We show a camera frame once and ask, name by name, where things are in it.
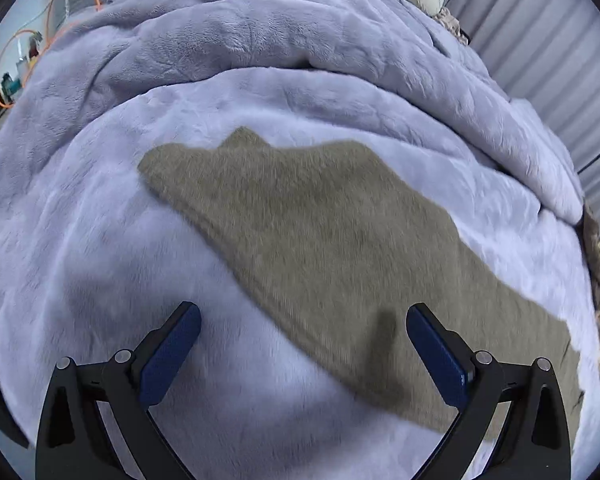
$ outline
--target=bed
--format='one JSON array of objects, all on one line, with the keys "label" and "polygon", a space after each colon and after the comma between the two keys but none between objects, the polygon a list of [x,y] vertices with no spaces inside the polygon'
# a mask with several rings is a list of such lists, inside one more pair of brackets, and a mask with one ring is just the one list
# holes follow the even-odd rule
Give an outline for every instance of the bed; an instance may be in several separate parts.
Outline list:
[{"label": "bed", "polygon": [[568,147],[600,221],[600,0],[447,5],[491,76],[507,94],[533,103]]},{"label": "bed", "polygon": [[[205,391],[180,379],[155,413],[195,474],[415,473],[440,434],[353,398],[262,315],[204,238],[141,186],[136,165],[156,143],[212,148],[248,124],[279,147],[355,139],[372,148],[413,189],[449,212],[462,241],[499,279],[567,323],[585,393],[573,478],[586,478],[592,469],[586,457],[596,447],[600,424],[599,344],[589,274],[573,228],[582,214],[582,190],[564,145],[531,106],[509,101],[472,50],[403,0],[298,1],[333,15],[327,23],[364,38],[362,46],[341,56],[333,47],[341,36],[309,21],[302,30],[315,43],[295,43],[284,34],[275,43],[277,29],[258,29],[272,14],[251,18],[248,12],[257,16],[257,6],[232,7],[224,0],[108,0],[97,14],[80,10],[84,23],[40,61],[30,84],[36,92],[25,92],[0,141],[0,384],[16,421],[35,440],[45,381],[60,355],[100,360],[146,332],[171,300],[196,296],[217,339],[205,339],[186,370],[213,386]],[[287,23],[299,23],[306,12],[298,14],[296,0],[278,3],[276,12]],[[187,27],[170,33],[182,24],[174,18],[182,15],[178,8],[201,4],[221,19],[205,21],[194,13],[192,19],[200,21],[193,30],[204,33],[190,35]],[[70,6],[78,9],[80,0]],[[343,13],[349,21],[339,21]],[[233,15],[249,17],[253,28],[216,28],[234,23],[228,19]],[[360,35],[357,27],[368,34]],[[384,43],[374,43],[375,36]],[[216,56],[216,48],[224,49],[226,59]],[[170,49],[176,53],[164,57]],[[191,51],[201,57],[189,59]],[[276,54],[262,57],[267,52]],[[421,56],[421,72],[410,68],[410,56]],[[396,67],[404,76],[396,75]],[[427,77],[432,73],[436,77]],[[283,101],[267,90],[272,85],[285,89]],[[336,96],[349,92],[354,106],[336,104]],[[313,95],[316,102],[306,100]],[[368,108],[369,102],[376,106]],[[61,116],[53,112],[59,107]],[[335,118],[325,116],[325,109],[336,108]],[[374,115],[374,108],[382,113]],[[210,110],[222,113],[200,120]],[[294,123],[290,114],[301,120]],[[27,136],[21,136],[29,118]],[[200,121],[193,133],[187,127],[191,118]],[[293,124],[276,126],[285,121]],[[435,136],[427,135],[432,131]],[[16,148],[18,156],[7,155]],[[138,265],[144,259],[150,267]],[[22,297],[30,308],[20,307]],[[226,406],[236,388],[245,400],[224,416],[214,398]],[[292,391],[308,397],[293,399]],[[196,403],[183,404],[193,394]],[[258,418],[263,403],[272,418]],[[307,403],[312,408],[302,411]],[[232,430],[240,412],[250,414],[240,420],[246,438],[259,424],[277,428],[289,416],[317,424],[320,437],[308,429],[311,424],[299,424],[290,437],[272,433],[282,444],[265,435],[250,447]],[[368,417],[365,437],[351,440],[347,423]],[[328,443],[341,452],[317,454],[315,447]],[[294,448],[302,451],[289,451]],[[485,443],[468,478],[484,466],[489,451]],[[263,454],[270,459],[262,461]],[[133,470],[128,457],[125,465]]]}]

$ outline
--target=fuzzy blanket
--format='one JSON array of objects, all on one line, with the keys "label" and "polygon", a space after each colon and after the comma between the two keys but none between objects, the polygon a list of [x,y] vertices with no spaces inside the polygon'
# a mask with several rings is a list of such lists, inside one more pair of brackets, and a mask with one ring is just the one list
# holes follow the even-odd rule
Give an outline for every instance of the fuzzy blanket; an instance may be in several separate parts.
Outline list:
[{"label": "fuzzy blanket", "polygon": [[403,0],[108,0],[77,19],[0,132],[0,384],[30,439],[60,356],[106,360],[191,300],[202,334],[152,413],[197,478],[410,478],[433,450],[439,433],[293,346],[142,183],[151,148],[215,148],[244,124],[279,148],[365,144],[567,323],[582,478],[600,418],[582,192],[565,147],[473,51]]}]

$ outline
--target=cable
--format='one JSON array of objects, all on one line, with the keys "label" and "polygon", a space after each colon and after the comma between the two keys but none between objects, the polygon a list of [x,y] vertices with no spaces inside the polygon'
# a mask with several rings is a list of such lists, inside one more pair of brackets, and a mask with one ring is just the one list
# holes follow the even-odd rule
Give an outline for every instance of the cable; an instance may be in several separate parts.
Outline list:
[{"label": "cable", "polygon": [[[7,41],[7,43],[2,48],[2,51],[0,53],[0,62],[2,61],[2,56],[4,56],[4,53],[7,50],[7,47],[11,44],[11,41],[13,41],[15,38],[17,38],[21,34],[35,34],[35,33],[36,33],[36,31],[32,30],[30,28],[21,28],[18,32],[16,32],[13,36],[11,36],[9,38],[9,41]],[[13,105],[3,103],[2,99],[0,98],[0,107],[8,109],[8,108],[13,108]]]},{"label": "cable", "polygon": [[69,14],[70,14],[69,6],[70,6],[70,4],[71,4],[70,0],[64,0],[64,20],[66,22],[69,21]]},{"label": "cable", "polygon": [[25,27],[27,27],[27,25],[30,25],[31,23],[35,22],[40,16],[42,16],[47,11],[47,9],[50,6],[51,6],[51,3],[49,2],[48,4],[46,4],[45,8],[42,9],[40,11],[40,13],[35,18],[31,18],[27,23],[25,23],[24,25],[22,25],[20,28],[25,28]]},{"label": "cable", "polygon": [[[47,11],[46,13],[46,20],[45,20],[45,41],[46,41],[46,45],[45,47],[42,49],[42,52],[40,52],[40,54],[38,54],[38,58],[40,58],[50,47],[51,45],[54,43],[54,41],[58,38],[58,36],[60,36],[62,33],[64,33],[65,30],[67,30],[68,28],[70,28],[72,25],[75,25],[75,23],[77,22],[72,22],[72,23],[68,23],[66,25],[63,25],[60,30],[58,30],[56,32],[56,34],[52,37],[49,38],[49,20],[51,17],[51,12],[53,9],[53,4],[54,4],[55,0],[51,0],[48,4],[48,6],[45,7],[45,10]],[[100,0],[94,0],[95,4],[96,4],[96,12],[102,10],[102,4],[100,3]],[[33,20],[30,20],[29,23],[33,22],[35,19],[37,19],[39,16],[37,15]],[[7,43],[4,45],[4,47],[2,48],[2,51],[0,52],[0,62],[2,61],[2,56],[4,56],[5,51],[7,50],[7,47],[11,44],[11,41],[13,41],[15,38],[17,38],[19,35],[21,34],[37,34],[37,31],[35,30],[31,30],[30,28],[21,28],[18,32],[16,32],[13,36],[11,36],[9,38],[9,41],[7,41]],[[33,68],[35,67],[35,64],[29,69],[29,71],[27,72],[27,74],[24,76],[24,79],[22,81],[22,87],[24,88],[24,85],[26,84],[26,82],[29,79],[29,75],[31,74]],[[2,99],[0,97],[0,108],[5,108],[5,109],[10,109],[13,108],[13,104],[5,104],[2,102]]]}]

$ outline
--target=lavender fleece blanket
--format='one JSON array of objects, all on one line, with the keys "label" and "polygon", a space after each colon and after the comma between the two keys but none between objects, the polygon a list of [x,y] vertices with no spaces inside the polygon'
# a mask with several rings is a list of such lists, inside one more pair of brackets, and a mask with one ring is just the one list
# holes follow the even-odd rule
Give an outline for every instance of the lavender fleece blanket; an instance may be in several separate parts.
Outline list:
[{"label": "lavender fleece blanket", "polygon": [[403,0],[108,0],[81,19],[0,132],[0,384],[31,440],[59,357],[106,360],[191,300],[200,340],[152,413],[197,478],[410,478],[434,449],[440,434],[367,406],[291,345],[142,184],[149,149],[214,148],[245,125],[279,147],[366,144],[567,322],[584,477],[600,382],[582,191],[565,147],[471,49]]}]

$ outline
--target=metal screw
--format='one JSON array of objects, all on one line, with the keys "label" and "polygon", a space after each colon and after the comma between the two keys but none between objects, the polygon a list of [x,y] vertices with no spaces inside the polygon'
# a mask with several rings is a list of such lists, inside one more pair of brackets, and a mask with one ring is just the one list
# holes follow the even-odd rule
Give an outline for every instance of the metal screw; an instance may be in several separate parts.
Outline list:
[{"label": "metal screw", "polygon": [[131,352],[129,350],[120,350],[114,356],[117,363],[126,363],[131,359]]},{"label": "metal screw", "polygon": [[56,368],[58,370],[64,370],[70,364],[71,364],[71,359],[69,359],[68,357],[61,357],[60,359],[58,359],[58,362],[56,363]]},{"label": "metal screw", "polygon": [[491,354],[489,352],[485,352],[484,350],[476,352],[475,358],[480,364],[483,365],[488,365],[489,363],[491,363],[491,361],[493,361],[493,357],[491,356]]},{"label": "metal screw", "polygon": [[551,361],[549,361],[549,359],[541,357],[536,362],[538,363],[538,368],[540,368],[541,370],[544,370],[545,372],[551,370]]}]

